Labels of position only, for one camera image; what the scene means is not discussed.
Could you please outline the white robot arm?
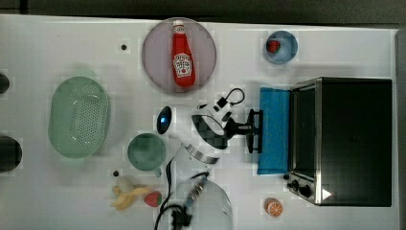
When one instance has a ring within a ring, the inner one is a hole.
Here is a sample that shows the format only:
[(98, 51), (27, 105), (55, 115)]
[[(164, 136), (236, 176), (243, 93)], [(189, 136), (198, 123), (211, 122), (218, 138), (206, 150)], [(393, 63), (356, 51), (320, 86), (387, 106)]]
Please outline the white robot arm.
[(169, 105), (156, 119), (160, 135), (180, 143), (166, 165), (169, 195), (154, 230), (233, 230), (230, 198), (209, 179), (220, 157), (231, 151), (235, 136), (250, 152), (261, 151), (262, 112), (250, 110), (247, 121), (232, 118), (232, 105)]

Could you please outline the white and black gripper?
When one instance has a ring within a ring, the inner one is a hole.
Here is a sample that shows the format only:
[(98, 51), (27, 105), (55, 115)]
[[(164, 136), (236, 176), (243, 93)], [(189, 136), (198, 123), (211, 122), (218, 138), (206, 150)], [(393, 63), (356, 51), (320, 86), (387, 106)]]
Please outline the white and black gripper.
[(243, 135), (248, 150), (252, 150), (253, 111), (250, 111), (244, 124), (238, 123), (231, 117), (232, 106), (228, 101), (200, 105), (198, 114), (192, 115), (192, 122), (199, 136), (215, 149), (225, 150), (229, 140), (235, 135)]

